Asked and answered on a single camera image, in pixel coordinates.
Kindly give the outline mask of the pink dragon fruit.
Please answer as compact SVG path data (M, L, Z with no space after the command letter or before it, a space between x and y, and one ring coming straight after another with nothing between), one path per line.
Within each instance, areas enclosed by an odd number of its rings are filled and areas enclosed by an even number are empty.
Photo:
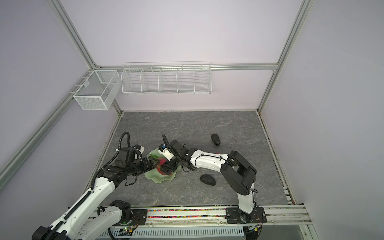
M158 165L157 165L157 169L160 170L161 167L162 167L162 165L163 165L164 163L166 163L167 161L168 161L167 159L162 159L162 158L160 158L160 159L159 159L159 163L158 163Z

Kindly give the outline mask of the green wavy fruit bowl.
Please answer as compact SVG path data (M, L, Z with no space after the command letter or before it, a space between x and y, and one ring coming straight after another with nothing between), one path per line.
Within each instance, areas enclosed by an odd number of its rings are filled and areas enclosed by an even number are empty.
M152 157L154 159L157 159L159 160L160 158L164 158L164 156L162 156L159 152L158 152L158 149L155 149L155 150L152 150L148 155L147 157ZM153 180L155 183L157 184L160 184L162 183L163 181L171 181L173 180L175 177L176 177L176 174L178 171L180 171L182 169L181 166L179 166L176 171L171 175L171 176L166 176L166 175L162 175L160 173L160 170L157 169L157 167L149 172L146 172L145 173L145 177L147 179L150 179L150 180Z

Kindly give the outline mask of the dark avocado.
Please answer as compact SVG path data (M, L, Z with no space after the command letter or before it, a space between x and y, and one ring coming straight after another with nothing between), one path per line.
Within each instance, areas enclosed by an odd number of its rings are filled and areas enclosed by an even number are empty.
M211 140L214 143L215 146L220 146L221 145L221 140L217 134L212 134L211 135Z
M209 186L215 186L216 185L216 180L208 174L204 174L200 176L200 181L203 184L209 185Z

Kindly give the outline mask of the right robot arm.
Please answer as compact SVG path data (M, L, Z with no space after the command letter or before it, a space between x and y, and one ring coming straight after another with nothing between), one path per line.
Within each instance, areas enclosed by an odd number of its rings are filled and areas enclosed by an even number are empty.
M159 172L170 176L178 167L186 167L190 171L208 169L223 175L228 185L237 193L238 208L242 214L251 215L256 207L254 193L257 170L237 151L229 154L208 153L196 148L187 149L184 144L168 141L162 135L163 145L158 152L164 157Z

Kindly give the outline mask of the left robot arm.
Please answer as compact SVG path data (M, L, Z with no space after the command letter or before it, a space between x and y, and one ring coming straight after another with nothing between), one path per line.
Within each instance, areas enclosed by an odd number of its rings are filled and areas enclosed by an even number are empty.
M137 177L155 169L153 157L143 157L140 145L120 147L112 159L97 170L88 190L48 227L39 227L33 240L95 240L115 224L130 225L134 220L131 204L113 201L101 206L128 176Z

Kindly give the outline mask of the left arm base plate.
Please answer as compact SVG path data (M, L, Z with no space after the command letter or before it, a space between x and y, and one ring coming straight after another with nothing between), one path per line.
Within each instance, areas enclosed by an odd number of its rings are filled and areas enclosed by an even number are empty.
M144 226L147 220L147 209L131 209L130 221L128 226Z

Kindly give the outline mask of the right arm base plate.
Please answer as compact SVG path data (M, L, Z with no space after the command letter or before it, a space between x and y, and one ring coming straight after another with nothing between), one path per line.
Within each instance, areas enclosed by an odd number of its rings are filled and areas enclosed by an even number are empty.
M240 208L226 208L226 219L228 224L264 224L267 217L264 208L255 206L250 214Z

